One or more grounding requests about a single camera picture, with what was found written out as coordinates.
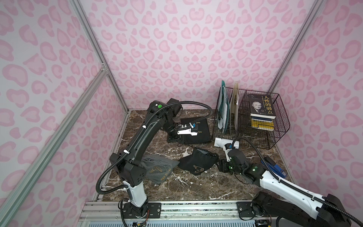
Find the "white hair dryer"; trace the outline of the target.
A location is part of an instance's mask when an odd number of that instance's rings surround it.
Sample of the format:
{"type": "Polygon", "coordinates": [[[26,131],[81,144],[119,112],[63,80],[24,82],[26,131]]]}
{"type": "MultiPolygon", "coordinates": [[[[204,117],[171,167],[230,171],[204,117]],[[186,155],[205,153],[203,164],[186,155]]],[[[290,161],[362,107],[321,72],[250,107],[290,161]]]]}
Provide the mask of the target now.
{"type": "Polygon", "coordinates": [[[216,137],[215,138],[215,141],[214,141],[214,147],[220,147],[222,149],[238,149],[239,148],[239,142],[236,141],[233,145],[233,140],[230,140],[230,139],[223,139],[223,138],[218,138],[216,137]]]}

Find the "black pouch gold print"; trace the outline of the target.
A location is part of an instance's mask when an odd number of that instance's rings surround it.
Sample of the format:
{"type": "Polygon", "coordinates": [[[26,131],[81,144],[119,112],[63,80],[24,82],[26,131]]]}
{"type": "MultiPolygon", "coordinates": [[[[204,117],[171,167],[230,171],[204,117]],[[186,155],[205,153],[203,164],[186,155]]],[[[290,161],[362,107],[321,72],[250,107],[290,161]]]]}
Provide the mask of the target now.
{"type": "Polygon", "coordinates": [[[198,143],[206,143],[210,142],[210,132],[209,132],[209,126],[206,119],[203,119],[201,121],[196,122],[198,125],[198,135],[197,136],[191,136],[191,135],[181,135],[181,144],[198,144],[198,143]]]}

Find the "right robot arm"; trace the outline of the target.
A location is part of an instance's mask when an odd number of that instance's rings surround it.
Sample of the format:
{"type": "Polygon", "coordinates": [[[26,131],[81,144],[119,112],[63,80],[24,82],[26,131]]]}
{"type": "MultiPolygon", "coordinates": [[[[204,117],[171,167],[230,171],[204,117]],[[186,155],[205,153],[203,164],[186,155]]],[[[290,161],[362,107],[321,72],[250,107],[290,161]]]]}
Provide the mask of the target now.
{"type": "Polygon", "coordinates": [[[251,211],[255,216],[276,215],[277,221],[284,218],[302,227],[349,227],[352,222],[360,227],[363,225],[359,219],[345,211],[337,197],[313,193],[281,178],[271,170],[265,159],[261,159],[260,163],[250,162],[235,145],[239,140],[248,142],[258,156],[262,157],[257,147],[246,137],[234,140],[216,138],[214,146],[224,150],[228,171],[241,176],[248,184],[282,197],[280,200],[265,192],[258,193],[251,202],[251,211]]]}

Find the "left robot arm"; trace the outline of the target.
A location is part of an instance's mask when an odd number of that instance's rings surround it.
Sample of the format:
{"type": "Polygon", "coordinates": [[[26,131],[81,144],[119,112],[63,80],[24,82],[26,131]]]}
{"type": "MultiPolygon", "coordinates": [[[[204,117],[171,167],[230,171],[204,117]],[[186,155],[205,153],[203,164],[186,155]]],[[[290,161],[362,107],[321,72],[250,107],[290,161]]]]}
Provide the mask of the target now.
{"type": "Polygon", "coordinates": [[[181,136],[179,133],[195,126],[196,121],[190,121],[186,124],[177,124],[174,121],[183,105],[196,105],[206,108],[208,114],[200,117],[200,120],[208,118],[213,113],[210,106],[196,101],[179,101],[173,98],[167,103],[153,101],[147,109],[143,124],[128,145],[123,151],[113,153],[110,156],[111,165],[101,174],[95,186],[98,194],[110,194],[119,189],[126,189],[129,195],[128,205],[132,213],[138,218],[143,218],[147,214],[148,198],[143,186],[147,171],[140,164],[146,149],[159,130],[167,133],[170,142],[180,142],[181,136]],[[111,170],[118,174],[123,183],[104,191],[101,183],[111,170]]]}

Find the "grey hair dryer pouch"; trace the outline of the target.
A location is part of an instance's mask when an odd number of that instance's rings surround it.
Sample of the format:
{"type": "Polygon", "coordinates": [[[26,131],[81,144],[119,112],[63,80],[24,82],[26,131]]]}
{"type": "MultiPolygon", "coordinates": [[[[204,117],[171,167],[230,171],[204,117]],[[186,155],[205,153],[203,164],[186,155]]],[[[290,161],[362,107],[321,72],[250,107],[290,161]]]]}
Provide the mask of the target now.
{"type": "Polygon", "coordinates": [[[178,164],[179,161],[168,159],[165,156],[146,155],[142,158],[140,166],[147,171],[146,179],[160,185],[169,177],[178,164]]]}

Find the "plain black pouch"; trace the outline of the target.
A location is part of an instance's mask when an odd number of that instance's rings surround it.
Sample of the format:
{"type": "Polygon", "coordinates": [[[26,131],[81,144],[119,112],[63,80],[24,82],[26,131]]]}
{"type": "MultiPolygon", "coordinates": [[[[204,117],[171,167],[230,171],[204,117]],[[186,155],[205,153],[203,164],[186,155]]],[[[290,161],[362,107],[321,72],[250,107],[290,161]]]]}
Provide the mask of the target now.
{"type": "Polygon", "coordinates": [[[219,160],[219,155],[206,149],[195,147],[191,155],[179,160],[178,167],[198,176],[209,170],[219,160]]]}

